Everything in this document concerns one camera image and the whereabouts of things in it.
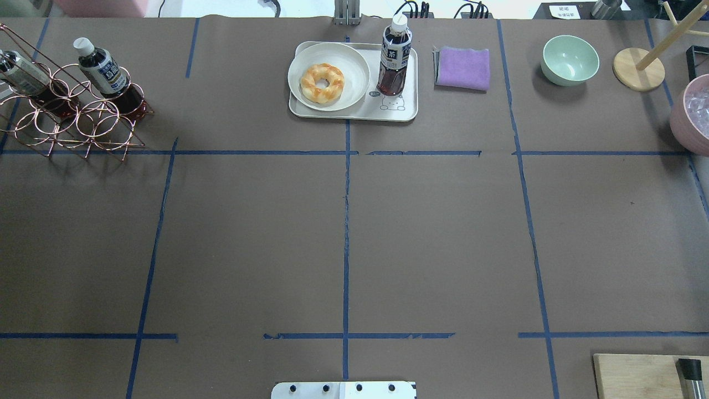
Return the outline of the dark tea bottle white cap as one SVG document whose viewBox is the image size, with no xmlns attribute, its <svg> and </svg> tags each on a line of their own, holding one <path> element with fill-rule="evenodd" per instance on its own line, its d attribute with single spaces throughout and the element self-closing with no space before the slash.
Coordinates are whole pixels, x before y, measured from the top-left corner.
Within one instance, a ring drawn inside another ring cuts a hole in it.
<svg viewBox="0 0 709 399">
<path fill-rule="evenodd" d="M 407 16 L 397 13 L 382 35 L 377 90 L 385 96 L 403 92 L 412 39 Z"/>
</svg>

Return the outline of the cream serving tray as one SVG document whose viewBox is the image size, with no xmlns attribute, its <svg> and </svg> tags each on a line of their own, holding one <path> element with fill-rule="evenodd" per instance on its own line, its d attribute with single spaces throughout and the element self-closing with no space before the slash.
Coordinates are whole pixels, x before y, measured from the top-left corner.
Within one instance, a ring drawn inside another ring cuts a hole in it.
<svg viewBox="0 0 709 399">
<path fill-rule="evenodd" d="M 418 54 L 410 51 L 404 91 L 385 96 L 377 90 L 381 46 L 368 43 L 300 43 L 287 73 L 289 109 L 299 117 L 406 122 L 418 114 Z M 312 65 L 329 63 L 343 73 L 339 99 L 317 104 L 303 96 L 300 79 Z"/>
</svg>

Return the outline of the black slate tray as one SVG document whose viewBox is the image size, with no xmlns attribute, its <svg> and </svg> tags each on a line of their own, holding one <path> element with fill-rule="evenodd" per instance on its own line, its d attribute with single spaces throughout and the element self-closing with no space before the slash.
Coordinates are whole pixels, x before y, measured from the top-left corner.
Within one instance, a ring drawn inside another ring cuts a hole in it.
<svg viewBox="0 0 709 399">
<path fill-rule="evenodd" d="M 602 16 L 592 15 L 592 9 L 595 2 L 551 2 L 541 3 L 537 8 L 532 19 L 557 19 L 557 20 L 601 20 L 605 19 Z M 619 8 L 615 13 L 608 18 L 614 21 L 630 21 L 644 19 L 645 13 L 643 10 L 624 10 Z"/>
</svg>

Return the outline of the tea bottle in rack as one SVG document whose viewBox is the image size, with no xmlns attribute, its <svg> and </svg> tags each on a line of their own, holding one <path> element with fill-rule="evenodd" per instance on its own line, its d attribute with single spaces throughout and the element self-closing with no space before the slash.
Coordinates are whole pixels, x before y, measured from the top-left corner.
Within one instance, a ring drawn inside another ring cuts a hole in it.
<svg viewBox="0 0 709 399">
<path fill-rule="evenodd" d="M 63 115 L 64 100 L 51 89 L 52 81 L 44 70 L 14 50 L 2 50 L 1 80 L 15 93 L 31 98 L 58 117 Z"/>
<path fill-rule="evenodd" d="M 79 68 L 104 99 L 132 121 L 145 116 L 147 106 L 142 94 L 108 50 L 96 47 L 85 37 L 76 38 L 73 47 L 78 53 Z"/>
</svg>

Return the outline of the glazed twisted donut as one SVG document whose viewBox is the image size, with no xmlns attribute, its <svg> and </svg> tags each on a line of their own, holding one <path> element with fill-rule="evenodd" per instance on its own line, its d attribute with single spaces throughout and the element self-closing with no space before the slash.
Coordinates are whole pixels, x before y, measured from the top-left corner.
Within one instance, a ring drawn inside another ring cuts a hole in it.
<svg viewBox="0 0 709 399">
<path fill-rule="evenodd" d="M 329 63 L 311 65 L 300 78 L 303 96 L 316 104 L 328 104 L 340 98 L 344 91 L 345 76 Z"/>
</svg>

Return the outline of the cream round plate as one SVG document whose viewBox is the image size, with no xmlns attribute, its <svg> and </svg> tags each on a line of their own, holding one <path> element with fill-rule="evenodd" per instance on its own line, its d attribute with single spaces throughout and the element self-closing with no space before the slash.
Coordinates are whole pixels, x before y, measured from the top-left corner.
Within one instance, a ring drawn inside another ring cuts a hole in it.
<svg viewBox="0 0 709 399">
<path fill-rule="evenodd" d="M 287 74 L 291 93 L 306 106 L 339 111 L 367 91 L 370 70 L 362 54 L 342 43 L 317 43 L 300 51 Z"/>
</svg>

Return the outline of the purple folded cloth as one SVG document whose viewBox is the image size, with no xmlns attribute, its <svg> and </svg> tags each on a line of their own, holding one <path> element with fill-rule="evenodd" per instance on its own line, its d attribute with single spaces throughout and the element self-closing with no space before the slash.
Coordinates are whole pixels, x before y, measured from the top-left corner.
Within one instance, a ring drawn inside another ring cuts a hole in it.
<svg viewBox="0 0 709 399">
<path fill-rule="evenodd" d="M 489 49 L 442 47 L 435 51 L 435 55 L 436 85 L 477 91 L 489 90 Z"/>
</svg>

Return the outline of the mint green bowl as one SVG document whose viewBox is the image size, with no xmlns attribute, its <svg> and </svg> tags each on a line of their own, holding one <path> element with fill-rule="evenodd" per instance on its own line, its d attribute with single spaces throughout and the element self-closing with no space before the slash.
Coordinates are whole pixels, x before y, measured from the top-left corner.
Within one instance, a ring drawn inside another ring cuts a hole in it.
<svg viewBox="0 0 709 399">
<path fill-rule="evenodd" d="M 540 68 L 559 86 L 576 86 L 595 76 L 599 55 L 590 43 L 574 35 L 558 35 L 545 43 Z"/>
</svg>

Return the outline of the wooden mug tree stand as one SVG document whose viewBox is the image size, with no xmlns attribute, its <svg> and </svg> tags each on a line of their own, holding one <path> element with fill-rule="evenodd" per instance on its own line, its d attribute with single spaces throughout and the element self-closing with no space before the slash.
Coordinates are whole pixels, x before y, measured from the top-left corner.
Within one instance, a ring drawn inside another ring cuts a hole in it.
<svg viewBox="0 0 709 399">
<path fill-rule="evenodd" d="M 625 86 L 639 93 L 645 93 L 658 88 L 665 79 L 665 68 L 659 56 L 683 35 L 707 36 L 706 31 L 695 31 L 691 28 L 696 25 L 701 16 L 707 12 L 707 1 L 698 1 L 691 11 L 683 18 L 674 15 L 669 2 L 662 2 L 667 17 L 673 25 L 667 36 L 651 50 L 643 48 L 626 48 L 618 52 L 613 59 L 613 73 Z"/>
</svg>

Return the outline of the wooden cutting board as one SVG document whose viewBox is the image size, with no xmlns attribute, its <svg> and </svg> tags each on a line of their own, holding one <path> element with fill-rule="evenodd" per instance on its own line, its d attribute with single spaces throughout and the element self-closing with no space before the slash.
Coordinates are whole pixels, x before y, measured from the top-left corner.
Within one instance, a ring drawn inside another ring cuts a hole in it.
<svg viewBox="0 0 709 399">
<path fill-rule="evenodd" d="M 689 398 L 678 359 L 701 362 L 707 388 L 707 356 L 594 354 L 593 368 L 600 398 Z"/>
</svg>

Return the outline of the pink storage bin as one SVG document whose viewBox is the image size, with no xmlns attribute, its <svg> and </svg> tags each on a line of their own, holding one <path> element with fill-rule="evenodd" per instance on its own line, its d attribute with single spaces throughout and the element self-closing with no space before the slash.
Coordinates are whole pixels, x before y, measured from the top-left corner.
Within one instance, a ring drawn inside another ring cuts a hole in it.
<svg viewBox="0 0 709 399">
<path fill-rule="evenodd" d="M 81 18 L 143 18 L 149 1 L 53 1 L 66 15 Z"/>
</svg>

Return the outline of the steel muddler black tip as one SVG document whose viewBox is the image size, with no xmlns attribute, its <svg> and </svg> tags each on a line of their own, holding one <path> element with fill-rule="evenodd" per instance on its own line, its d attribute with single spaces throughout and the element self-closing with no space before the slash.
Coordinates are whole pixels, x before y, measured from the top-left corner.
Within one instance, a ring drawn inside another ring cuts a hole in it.
<svg viewBox="0 0 709 399">
<path fill-rule="evenodd" d="M 702 363 L 699 359 L 679 358 L 677 366 L 681 373 L 686 398 L 707 398 L 702 379 Z"/>
</svg>

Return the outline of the aluminium frame post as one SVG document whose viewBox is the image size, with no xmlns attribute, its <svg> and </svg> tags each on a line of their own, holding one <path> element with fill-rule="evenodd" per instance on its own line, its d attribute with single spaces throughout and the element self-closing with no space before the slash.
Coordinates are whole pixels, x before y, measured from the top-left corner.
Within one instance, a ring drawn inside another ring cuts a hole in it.
<svg viewBox="0 0 709 399">
<path fill-rule="evenodd" d="M 362 17 L 360 5 L 360 0 L 335 0 L 334 25 L 359 25 Z"/>
</svg>

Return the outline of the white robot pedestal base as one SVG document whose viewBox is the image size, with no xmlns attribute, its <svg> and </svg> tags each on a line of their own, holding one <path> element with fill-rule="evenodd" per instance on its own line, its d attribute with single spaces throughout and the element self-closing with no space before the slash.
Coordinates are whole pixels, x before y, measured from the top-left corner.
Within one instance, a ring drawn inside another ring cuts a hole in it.
<svg viewBox="0 0 709 399">
<path fill-rule="evenodd" d="M 409 381 L 320 381 L 277 383 L 271 398 L 418 398 Z"/>
</svg>

